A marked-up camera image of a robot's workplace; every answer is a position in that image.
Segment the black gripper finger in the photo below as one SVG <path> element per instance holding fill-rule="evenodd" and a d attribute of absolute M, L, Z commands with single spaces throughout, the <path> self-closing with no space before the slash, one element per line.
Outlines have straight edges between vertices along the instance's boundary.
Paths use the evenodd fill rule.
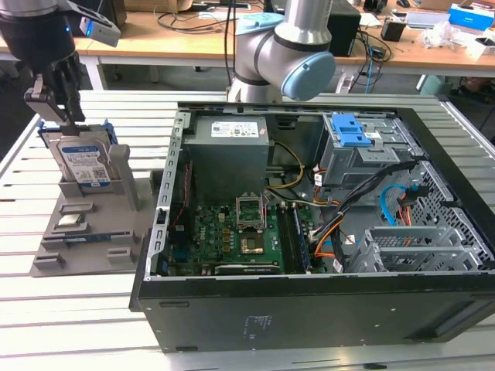
<path fill-rule="evenodd" d="M 71 121 L 84 122 L 85 116 L 80 106 L 81 63 L 78 52 L 53 64 L 53 91 L 56 102 L 62 104 Z"/>
<path fill-rule="evenodd" d="M 33 87 L 24 93 L 24 101 L 45 121 L 58 124 L 63 135 L 78 135 L 78 127 L 68 113 L 59 108 L 55 94 L 44 84 L 42 74 L 36 75 Z"/>

